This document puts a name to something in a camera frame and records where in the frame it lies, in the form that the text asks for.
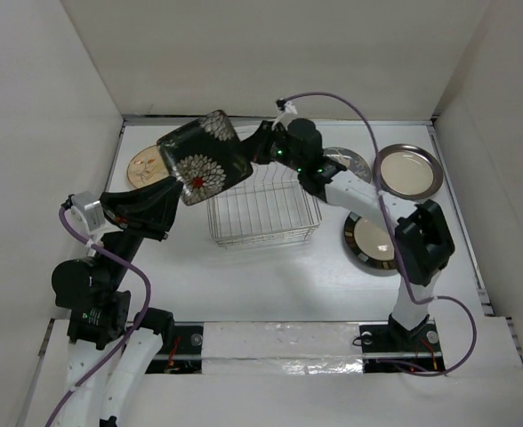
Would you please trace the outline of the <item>beige floral round plate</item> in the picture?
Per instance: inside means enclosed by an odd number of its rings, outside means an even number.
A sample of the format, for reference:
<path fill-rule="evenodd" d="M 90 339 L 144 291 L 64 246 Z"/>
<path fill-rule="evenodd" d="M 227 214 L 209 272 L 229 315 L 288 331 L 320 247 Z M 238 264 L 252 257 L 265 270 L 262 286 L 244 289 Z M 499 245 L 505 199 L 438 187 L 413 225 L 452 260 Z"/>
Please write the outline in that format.
<path fill-rule="evenodd" d="M 147 187 L 168 176 L 156 146 L 149 146 L 135 155 L 126 171 L 127 180 L 136 189 Z"/>

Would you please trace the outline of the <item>black floral square plate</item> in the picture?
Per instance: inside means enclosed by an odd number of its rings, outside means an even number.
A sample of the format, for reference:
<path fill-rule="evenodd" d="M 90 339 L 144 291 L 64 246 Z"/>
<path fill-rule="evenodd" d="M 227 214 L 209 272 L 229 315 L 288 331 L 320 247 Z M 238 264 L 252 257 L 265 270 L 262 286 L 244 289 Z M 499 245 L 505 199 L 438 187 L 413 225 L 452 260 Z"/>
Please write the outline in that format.
<path fill-rule="evenodd" d="M 202 203 L 253 174 L 242 141 L 220 109 L 159 138 L 157 149 L 168 173 L 182 183 L 185 205 Z"/>

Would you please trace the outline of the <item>grey deer round plate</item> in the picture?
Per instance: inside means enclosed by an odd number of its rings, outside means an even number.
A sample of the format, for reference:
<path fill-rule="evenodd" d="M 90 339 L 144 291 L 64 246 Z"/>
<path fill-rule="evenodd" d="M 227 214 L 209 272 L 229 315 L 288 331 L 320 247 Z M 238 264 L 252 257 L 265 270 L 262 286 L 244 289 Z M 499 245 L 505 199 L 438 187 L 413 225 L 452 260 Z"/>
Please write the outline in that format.
<path fill-rule="evenodd" d="M 324 154 L 344 165 L 361 180 L 367 183 L 372 182 L 370 166 L 367 161 L 355 151 L 342 147 L 330 147 L 324 149 Z"/>

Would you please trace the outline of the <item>brown rim cream plate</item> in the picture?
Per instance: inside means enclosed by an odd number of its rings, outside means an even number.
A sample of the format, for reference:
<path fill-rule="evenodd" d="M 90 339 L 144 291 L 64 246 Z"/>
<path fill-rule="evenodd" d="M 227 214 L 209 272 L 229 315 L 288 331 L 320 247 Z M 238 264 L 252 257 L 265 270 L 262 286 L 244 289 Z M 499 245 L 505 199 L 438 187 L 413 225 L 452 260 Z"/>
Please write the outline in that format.
<path fill-rule="evenodd" d="M 374 172 L 384 190 L 408 200 L 435 195 L 443 184 L 443 168 L 427 150 L 409 144 L 381 149 Z"/>

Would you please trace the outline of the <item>black striped rim plate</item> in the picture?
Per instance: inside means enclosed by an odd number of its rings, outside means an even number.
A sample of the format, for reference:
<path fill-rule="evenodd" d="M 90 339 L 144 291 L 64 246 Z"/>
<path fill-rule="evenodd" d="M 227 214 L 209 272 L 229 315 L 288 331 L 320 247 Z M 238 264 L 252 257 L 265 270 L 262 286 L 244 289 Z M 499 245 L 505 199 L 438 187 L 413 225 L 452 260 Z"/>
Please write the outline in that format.
<path fill-rule="evenodd" d="M 369 220 L 350 213 L 343 225 L 343 237 L 357 262 L 373 270 L 397 269 L 394 247 L 385 230 Z"/>

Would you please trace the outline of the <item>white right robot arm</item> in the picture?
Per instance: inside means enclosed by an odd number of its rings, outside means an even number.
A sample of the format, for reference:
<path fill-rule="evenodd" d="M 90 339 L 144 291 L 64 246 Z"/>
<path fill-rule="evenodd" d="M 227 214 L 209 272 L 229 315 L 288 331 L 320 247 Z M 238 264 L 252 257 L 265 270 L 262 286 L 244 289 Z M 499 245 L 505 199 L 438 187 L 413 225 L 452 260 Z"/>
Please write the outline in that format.
<path fill-rule="evenodd" d="M 322 202 L 345 208 L 388 233 L 401 276 L 388 319 L 392 346 L 407 350 L 420 339 L 440 272 L 455 252 L 443 210 L 428 199 L 420 204 L 383 192 L 325 155 L 322 135 L 303 118 L 288 126 L 264 121 L 241 141 L 239 153 L 258 165 L 278 162 L 298 173 L 298 181 Z"/>

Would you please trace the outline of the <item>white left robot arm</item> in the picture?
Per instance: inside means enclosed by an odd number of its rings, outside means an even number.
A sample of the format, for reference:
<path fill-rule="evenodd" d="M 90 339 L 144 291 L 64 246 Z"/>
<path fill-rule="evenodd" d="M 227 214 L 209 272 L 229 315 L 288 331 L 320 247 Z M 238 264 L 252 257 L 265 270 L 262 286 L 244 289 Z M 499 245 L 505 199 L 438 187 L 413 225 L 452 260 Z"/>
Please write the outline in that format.
<path fill-rule="evenodd" d="M 92 254 L 52 272 L 55 304 L 70 317 L 67 389 L 47 425 L 123 425 L 151 360 L 173 347 L 173 314 L 150 308 L 150 280 L 133 259 L 144 240 L 166 239 L 181 191 L 167 177 L 126 192 L 72 194 L 60 206 L 61 225 Z"/>

